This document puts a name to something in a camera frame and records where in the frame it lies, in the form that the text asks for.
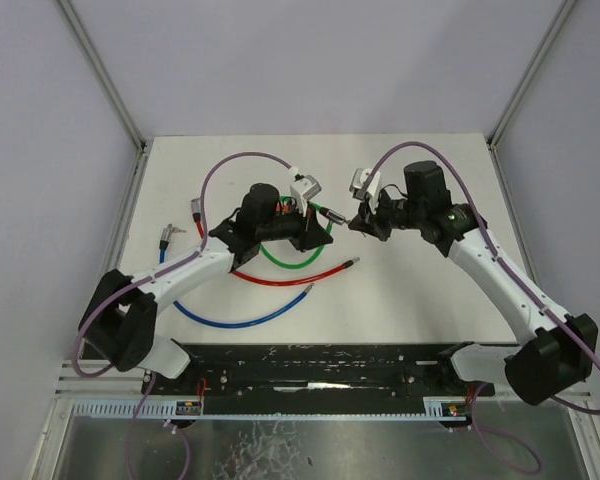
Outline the orange padlock with keys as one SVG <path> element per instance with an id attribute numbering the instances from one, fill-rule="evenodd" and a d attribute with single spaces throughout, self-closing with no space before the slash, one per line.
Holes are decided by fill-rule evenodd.
<path id="1" fill-rule="evenodd" d="M 298 212 L 297 201 L 292 196 L 280 196 L 277 206 L 277 215 L 289 215 Z"/>

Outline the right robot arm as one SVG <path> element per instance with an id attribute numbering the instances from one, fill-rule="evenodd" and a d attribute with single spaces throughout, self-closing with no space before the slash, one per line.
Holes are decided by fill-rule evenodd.
<path id="1" fill-rule="evenodd" d="M 380 173 L 357 169 L 349 190 L 359 199 L 349 227 L 381 241 L 394 230 L 417 230 L 421 237 L 461 268 L 503 316 L 516 346 L 461 343 L 446 352 L 436 369 L 438 387 L 458 394 L 471 382 L 505 384 L 530 405 L 586 380 L 598 328 L 586 314 L 577 317 L 553 303 L 498 246 L 490 247 L 468 204 L 456 204 L 442 168 L 419 161 L 403 170 L 407 192 L 393 199 Z"/>

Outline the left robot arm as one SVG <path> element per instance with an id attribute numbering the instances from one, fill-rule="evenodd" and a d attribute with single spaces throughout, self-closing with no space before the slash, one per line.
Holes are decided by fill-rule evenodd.
<path id="1" fill-rule="evenodd" d="M 264 242 L 286 240 L 300 252 L 331 244 L 317 216 L 313 206 L 285 210 L 277 188 L 253 185 L 236 211 L 190 252 L 136 275 L 107 272 L 80 321 L 79 340 L 120 372 L 139 367 L 163 376 L 177 394 L 192 392 L 199 371 L 183 347 L 157 334 L 158 316 L 197 287 L 245 265 Z"/>

